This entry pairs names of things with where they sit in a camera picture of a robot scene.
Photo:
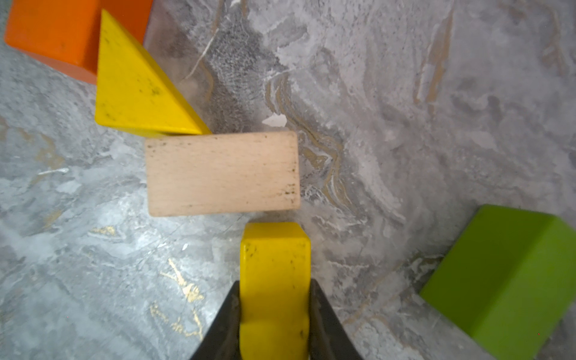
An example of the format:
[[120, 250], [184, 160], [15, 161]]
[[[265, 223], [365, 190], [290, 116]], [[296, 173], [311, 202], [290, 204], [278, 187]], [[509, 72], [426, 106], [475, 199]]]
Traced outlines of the yellow rectangular block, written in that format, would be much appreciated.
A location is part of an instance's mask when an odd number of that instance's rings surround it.
[[297, 223], [248, 223], [240, 249], [243, 359], [307, 359], [311, 241]]

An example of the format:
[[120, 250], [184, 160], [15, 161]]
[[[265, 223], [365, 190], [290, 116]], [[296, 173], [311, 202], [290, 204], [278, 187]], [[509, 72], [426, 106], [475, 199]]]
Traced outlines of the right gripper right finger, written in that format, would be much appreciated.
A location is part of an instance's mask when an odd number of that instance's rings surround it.
[[310, 280], [310, 359], [363, 360], [348, 337], [317, 280]]

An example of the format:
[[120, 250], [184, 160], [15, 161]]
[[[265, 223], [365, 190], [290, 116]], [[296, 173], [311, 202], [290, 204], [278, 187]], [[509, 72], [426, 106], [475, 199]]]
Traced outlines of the natural wood block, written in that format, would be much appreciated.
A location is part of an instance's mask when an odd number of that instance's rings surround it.
[[154, 217], [292, 210], [301, 203], [294, 131], [147, 139], [145, 169]]

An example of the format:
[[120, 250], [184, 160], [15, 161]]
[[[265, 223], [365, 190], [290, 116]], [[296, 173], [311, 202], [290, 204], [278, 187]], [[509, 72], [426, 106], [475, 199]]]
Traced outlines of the yellow triangle block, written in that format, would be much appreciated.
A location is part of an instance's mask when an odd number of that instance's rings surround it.
[[141, 137], [211, 133], [149, 52], [107, 10], [100, 18], [94, 120]]

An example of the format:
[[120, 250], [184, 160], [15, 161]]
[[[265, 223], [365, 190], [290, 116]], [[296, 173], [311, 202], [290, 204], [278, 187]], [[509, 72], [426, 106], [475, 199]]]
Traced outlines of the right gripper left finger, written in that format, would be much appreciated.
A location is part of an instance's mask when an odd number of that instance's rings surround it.
[[241, 305], [237, 280], [231, 286], [214, 321], [190, 360], [240, 359], [240, 319]]

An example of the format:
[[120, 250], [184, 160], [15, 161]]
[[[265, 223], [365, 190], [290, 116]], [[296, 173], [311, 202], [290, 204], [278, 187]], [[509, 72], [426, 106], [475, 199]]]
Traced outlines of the orange block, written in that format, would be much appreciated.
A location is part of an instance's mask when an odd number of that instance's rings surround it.
[[15, 0], [4, 41], [10, 47], [85, 83], [96, 84], [101, 13], [109, 12], [138, 41], [152, 0]]

